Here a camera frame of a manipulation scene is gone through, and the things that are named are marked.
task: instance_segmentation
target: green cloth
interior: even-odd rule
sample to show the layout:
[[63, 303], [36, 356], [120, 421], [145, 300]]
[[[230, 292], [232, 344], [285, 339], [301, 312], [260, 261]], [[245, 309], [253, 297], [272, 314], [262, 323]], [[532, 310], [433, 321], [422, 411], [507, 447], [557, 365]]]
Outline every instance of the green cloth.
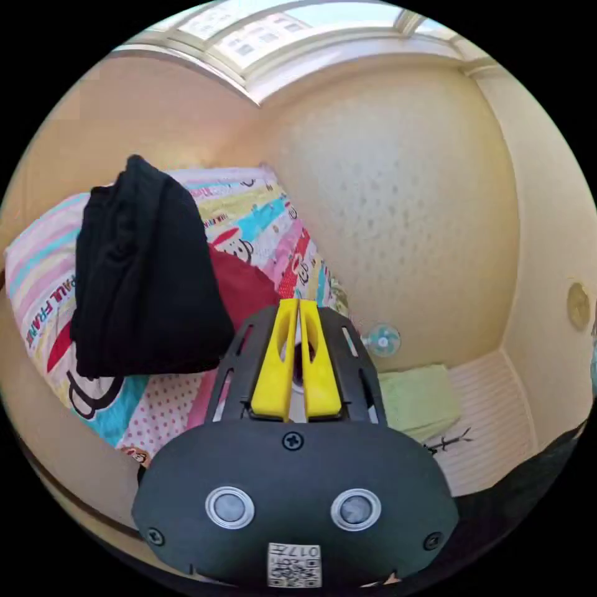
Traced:
[[380, 373], [387, 424], [418, 442], [438, 435], [461, 415], [460, 401], [444, 365]]

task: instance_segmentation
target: small fan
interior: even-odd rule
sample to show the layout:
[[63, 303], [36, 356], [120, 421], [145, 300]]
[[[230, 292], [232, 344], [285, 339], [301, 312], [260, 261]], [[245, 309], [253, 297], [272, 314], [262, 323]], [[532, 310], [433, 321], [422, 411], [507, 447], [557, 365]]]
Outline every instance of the small fan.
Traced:
[[401, 343], [398, 331], [385, 323], [377, 324], [362, 340], [372, 354], [380, 357], [392, 356]]

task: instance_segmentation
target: bed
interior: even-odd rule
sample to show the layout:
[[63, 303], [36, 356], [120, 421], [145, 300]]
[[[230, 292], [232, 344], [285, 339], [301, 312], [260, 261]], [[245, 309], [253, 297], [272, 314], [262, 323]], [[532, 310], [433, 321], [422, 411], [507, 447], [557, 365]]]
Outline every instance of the bed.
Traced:
[[[190, 169], [169, 174], [193, 196], [208, 242], [259, 268], [284, 298], [316, 300], [348, 313], [332, 276], [275, 174], [255, 169]], [[147, 467], [193, 425], [209, 373], [89, 380], [76, 374], [70, 321], [75, 246], [89, 193], [68, 197], [6, 249], [6, 292], [30, 359], [64, 407], [113, 448]]]

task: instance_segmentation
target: folded black cloth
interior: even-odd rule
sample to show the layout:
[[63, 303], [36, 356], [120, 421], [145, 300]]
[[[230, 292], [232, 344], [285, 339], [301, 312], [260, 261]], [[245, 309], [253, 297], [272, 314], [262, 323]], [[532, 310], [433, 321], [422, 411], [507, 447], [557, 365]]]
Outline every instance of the folded black cloth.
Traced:
[[234, 337], [193, 198], [138, 155], [91, 190], [75, 267], [83, 377], [206, 371]]

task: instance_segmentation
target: qr code label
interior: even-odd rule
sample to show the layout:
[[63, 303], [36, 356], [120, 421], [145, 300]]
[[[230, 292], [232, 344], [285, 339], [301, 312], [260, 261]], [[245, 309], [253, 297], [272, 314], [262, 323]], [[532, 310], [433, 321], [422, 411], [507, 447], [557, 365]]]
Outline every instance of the qr code label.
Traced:
[[267, 585], [311, 589], [322, 585], [319, 545], [270, 543], [267, 548]]

